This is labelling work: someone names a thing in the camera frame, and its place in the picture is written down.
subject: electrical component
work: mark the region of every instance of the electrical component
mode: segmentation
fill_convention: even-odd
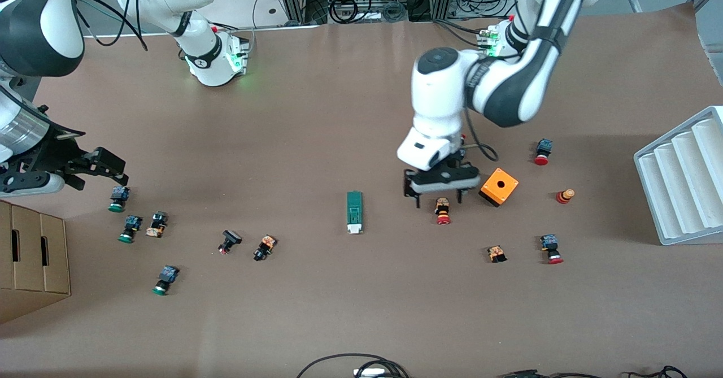
[[[168,226],[168,213],[165,211],[156,211],[151,218],[150,227],[146,229],[145,234],[149,237],[163,237],[163,231]]]
[[[570,200],[575,195],[575,190],[573,189],[567,189],[563,190],[561,192],[558,192],[557,195],[555,195],[555,200],[558,201],[561,205],[567,205],[567,203],[570,203]]]
[[[160,280],[155,284],[153,293],[159,296],[165,296],[168,292],[168,288],[171,287],[171,283],[176,282],[179,272],[181,272],[181,270],[176,267],[171,267],[171,265],[163,267],[163,270],[160,271],[160,275],[158,275]]]
[[[514,177],[498,167],[480,188],[480,195],[491,205],[499,207],[507,201],[518,184]]]
[[[539,166],[545,166],[549,162],[550,154],[552,154],[552,141],[549,139],[541,139],[537,143],[537,149],[535,149],[535,164]]]
[[[499,39],[499,32],[496,30],[496,26],[490,26],[490,28],[483,29],[477,34],[477,46],[480,49],[480,54],[484,56],[499,56],[503,43]]]
[[[496,264],[498,262],[505,262],[507,260],[507,257],[504,254],[501,246],[493,246],[490,249],[487,249],[487,254],[490,256],[490,260],[493,262],[493,264]]]
[[[434,206],[434,213],[437,214],[437,224],[447,225],[452,223],[450,219],[450,201],[446,198],[437,198],[437,204]]]
[[[555,234],[545,234],[540,237],[542,251],[547,251],[547,263],[550,265],[563,263],[563,256],[558,251],[558,237]]]
[[[113,213],[122,213],[126,210],[126,201],[130,196],[131,190],[124,186],[113,187],[111,192],[111,205],[108,206],[109,211]]]
[[[266,236],[261,239],[261,244],[259,244],[256,252],[254,252],[254,260],[266,259],[266,257],[271,255],[271,251],[273,251],[273,247],[275,247],[276,244],[276,240],[272,236],[269,236],[269,234],[266,234]]]
[[[222,244],[219,246],[219,252],[222,255],[228,254],[232,246],[240,244],[242,241],[241,237],[238,234],[233,231],[229,231],[228,229],[224,231],[224,238],[224,242],[222,242]]]
[[[361,202],[361,191],[354,190],[346,192],[346,232],[349,234],[361,234],[364,232],[362,229],[364,208]]]
[[[125,244],[133,244],[133,237],[135,233],[139,231],[143,218],[139,216],[127,216],[126,228],[121,232],[121,236],[118,237],[118,241],[125,242]]]

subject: orange switch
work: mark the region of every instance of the orange switch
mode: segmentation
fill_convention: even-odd
[[[514,177],[498,167],[480,188],[480,195],[493,206],[499,207],[509,198],[517,184],[519,182]]]

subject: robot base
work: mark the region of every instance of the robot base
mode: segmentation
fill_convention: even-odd
[[[209,87],[218,87],[230,82],[237,75],[246,74],[246,66],[249,62],[249,50],[251,43],[243,38],[229,35],[225,32],[217,32],[221,40],[221,51],[210,66],[200,68],[194,66],[186,57],[191,74]]]

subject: white connector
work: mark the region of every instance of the white connector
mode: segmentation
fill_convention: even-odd
[[[356,376],[358,371],[358,368],[354,370],[354,375],[352,376]],[[374,378],[375,376],[384,375],[385,372],[384,368],[365,368],[361,372],[361,375],[359,375],[359,378]]]

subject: black clamp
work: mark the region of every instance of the black clamp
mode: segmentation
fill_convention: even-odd
[[[563,33],[562,28],[550,28],[550,26],[535,26],[535,30],[532,31],[532,36],[530,36],[530,41],[534,41],[535,39],[548,41],[557,48],[560,53],[562,53],[565,48],[565,44],[568,43],[568,36]]]

